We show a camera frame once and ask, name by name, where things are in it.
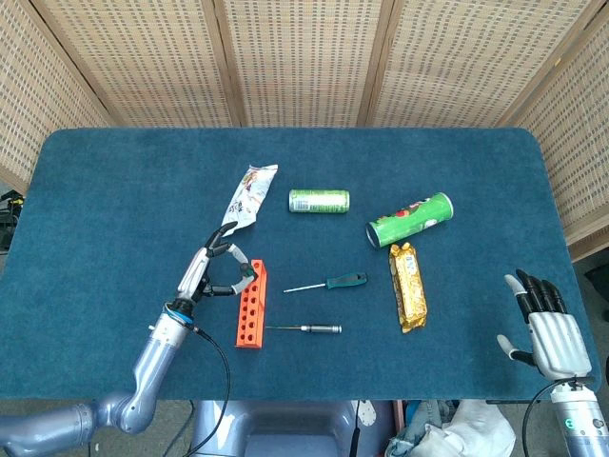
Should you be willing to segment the green-black handled screwdriver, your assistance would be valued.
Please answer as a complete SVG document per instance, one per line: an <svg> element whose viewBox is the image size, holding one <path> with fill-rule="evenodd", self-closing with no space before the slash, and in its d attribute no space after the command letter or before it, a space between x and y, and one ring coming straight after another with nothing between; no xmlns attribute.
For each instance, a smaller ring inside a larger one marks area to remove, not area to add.
<svg viewBox="0 0 609 457"><path fill-rule="evenodd" d="M353 273L347 273L345 275L341 275L341 276L337 276L337 277L327 278L323 283L320 283L320 284L285 289L284 293L291 293L291 292L314 289L314 288L333 289L333 288L356 287L356 286L363 285L366 282L367 282L366 273L353 272Z"/></svg>

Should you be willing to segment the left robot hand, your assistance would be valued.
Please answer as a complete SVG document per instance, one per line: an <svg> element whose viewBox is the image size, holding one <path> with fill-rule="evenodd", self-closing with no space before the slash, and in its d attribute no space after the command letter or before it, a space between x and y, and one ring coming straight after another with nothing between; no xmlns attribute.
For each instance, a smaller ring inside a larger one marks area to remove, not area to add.
<svg viewBox="0 0 609 457"><path fill-rule="evenodd" d="M249 263L241 249L232 243L225 242L223 237L229 225L221 226L207 240L192 258L181 282L177 287L177 298L197 303L203 296L230 296L238 295L236 284L230 286L212 285L207 275L210 262L225 253L229 253L240 265Z"/></svg>

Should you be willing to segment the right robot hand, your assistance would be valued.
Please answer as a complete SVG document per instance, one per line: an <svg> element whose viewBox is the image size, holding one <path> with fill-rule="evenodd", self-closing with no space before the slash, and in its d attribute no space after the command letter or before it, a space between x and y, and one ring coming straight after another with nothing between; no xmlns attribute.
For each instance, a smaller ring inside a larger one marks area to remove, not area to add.
<svg viewBox="0 0 609 457"><path fill-rule="evenodd" d="M504 280L519 305L532 345L530 352L520 350L499 334L497 342L507 357L537 368L550 381L589 375L592 365L579 324L567 312L559 289L522 269L506 274Z"/></svg>

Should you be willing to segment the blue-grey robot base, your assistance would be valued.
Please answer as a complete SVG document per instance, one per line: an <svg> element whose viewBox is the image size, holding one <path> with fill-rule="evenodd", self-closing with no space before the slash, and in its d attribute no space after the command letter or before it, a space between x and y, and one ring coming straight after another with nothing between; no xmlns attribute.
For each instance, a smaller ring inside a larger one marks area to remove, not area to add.
<svg viewBox="0 0 609 457"><path fill-rule="evenodd" d="M191 457L380 457L396 434L387 401L201 401Z"/></svg>

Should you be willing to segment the green chips tube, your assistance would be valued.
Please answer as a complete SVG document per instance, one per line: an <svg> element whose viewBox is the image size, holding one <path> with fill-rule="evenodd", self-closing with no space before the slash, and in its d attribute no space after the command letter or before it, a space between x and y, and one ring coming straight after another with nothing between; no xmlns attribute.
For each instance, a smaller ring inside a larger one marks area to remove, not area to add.
<svg viewBox="0 0 609 457"><path fill-rule="evenodd" d="M374 248L384 248L411 235L450 220L454 207L450 198L438 192L395 213L366 224L368 241Z"/></svg>

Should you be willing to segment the gold biscuit packet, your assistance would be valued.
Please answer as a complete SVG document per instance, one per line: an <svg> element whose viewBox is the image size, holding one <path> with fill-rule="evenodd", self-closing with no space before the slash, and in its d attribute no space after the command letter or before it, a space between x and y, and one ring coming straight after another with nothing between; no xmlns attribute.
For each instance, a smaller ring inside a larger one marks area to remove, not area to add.
<svg viewBox="0 0 609 457"><path fill-rule="evenodd" d="M409 243L392 245L389 266L402 332L424 327L427 305L415 248Z"/></svg>

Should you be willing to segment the blue felt table cover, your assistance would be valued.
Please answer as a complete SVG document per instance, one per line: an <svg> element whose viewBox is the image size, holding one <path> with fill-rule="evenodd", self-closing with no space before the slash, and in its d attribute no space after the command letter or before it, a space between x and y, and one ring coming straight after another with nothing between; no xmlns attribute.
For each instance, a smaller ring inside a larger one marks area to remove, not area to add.
<svg viewBox="0 0 609 457"><path fill-rule="evenodd" d="M539 372L504 275L556 285L603 382L536 139L524 129L64 129L42 147L0 275L0 399L99 398L133 388L150 326L222 222L249 166L279 169L256 222L232 242L267 271L271 329L235 345L239 300L195 309L164 399L527 400ZM295 213L292 189L344 189L347 213ZM366 224L443 192L453 217L374 248ZM427 305L403 333L389 250L411 244ZM363 285L285 289L362 272Z"/></svg>

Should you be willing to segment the white crumpled cloth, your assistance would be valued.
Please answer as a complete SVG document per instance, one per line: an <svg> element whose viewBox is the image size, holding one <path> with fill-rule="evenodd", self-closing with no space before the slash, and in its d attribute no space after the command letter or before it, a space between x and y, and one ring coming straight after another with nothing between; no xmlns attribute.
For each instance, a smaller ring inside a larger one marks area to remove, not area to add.
<svg viewBox="0 0 609 457"><path fill-rule="evenodd" d="M423 400L384 457L510 457L516 435L495 405L483 400Z"/></svg>

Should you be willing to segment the woven wooden folding screen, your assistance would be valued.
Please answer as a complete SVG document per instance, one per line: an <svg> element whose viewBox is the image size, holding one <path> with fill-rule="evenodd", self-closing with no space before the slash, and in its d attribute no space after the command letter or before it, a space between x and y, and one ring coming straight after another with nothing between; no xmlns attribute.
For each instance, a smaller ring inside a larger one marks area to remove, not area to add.
<svg viewBox="0 0 609 457"><path fill-rule="evenodd" d="M0 184L80 127L521 127L609 250L609 0L0 0Z"/></svg>

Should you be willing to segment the white snack bag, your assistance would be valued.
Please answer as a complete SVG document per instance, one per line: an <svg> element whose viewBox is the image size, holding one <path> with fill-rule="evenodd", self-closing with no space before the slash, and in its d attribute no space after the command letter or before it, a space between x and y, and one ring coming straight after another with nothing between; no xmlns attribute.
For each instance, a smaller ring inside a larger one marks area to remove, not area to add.
<svg viewBox="0 0 609 457"><path fill-rule="evenodd" d="M246 228L256 222L258 211L278 169L277 164L248 168L226 209L222 226L229 225L229 229L225 236L230 236L235 230Z"/></svg>

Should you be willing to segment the green drink can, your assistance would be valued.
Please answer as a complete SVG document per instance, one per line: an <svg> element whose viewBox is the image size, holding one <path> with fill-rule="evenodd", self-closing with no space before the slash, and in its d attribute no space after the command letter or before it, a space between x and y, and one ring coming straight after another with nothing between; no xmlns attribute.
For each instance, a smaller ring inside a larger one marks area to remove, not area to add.
<svg viewBox="0 0 609 457"><path fill-rule="evenodd" d="M288 209L295 213L347 213L350 193L344 189L292 189Z"/></svg>

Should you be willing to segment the orange screwdriver rack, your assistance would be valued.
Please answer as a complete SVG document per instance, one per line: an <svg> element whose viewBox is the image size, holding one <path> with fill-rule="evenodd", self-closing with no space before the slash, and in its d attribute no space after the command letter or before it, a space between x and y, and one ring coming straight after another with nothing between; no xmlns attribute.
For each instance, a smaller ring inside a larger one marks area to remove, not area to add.
<svg viewBox="0 0 609 457"><path fill-rule="evenodd" d="M236 347L263 346L267 273L262 259L253 259L252 266L258 277L241 293Z"/></svg>

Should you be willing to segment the silver metal-handled precision screwdriver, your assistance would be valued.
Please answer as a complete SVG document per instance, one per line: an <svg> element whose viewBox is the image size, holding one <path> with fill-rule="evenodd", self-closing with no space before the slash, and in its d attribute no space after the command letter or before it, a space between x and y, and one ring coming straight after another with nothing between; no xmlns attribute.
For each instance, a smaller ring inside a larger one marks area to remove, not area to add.
<svg viewBox="0 0 609 457"><path fill-rule="evenodd" d="M269 329L298 330L306 333L340 334L341 326L332 325L302 325L302 326L267 326Z"/></svg>

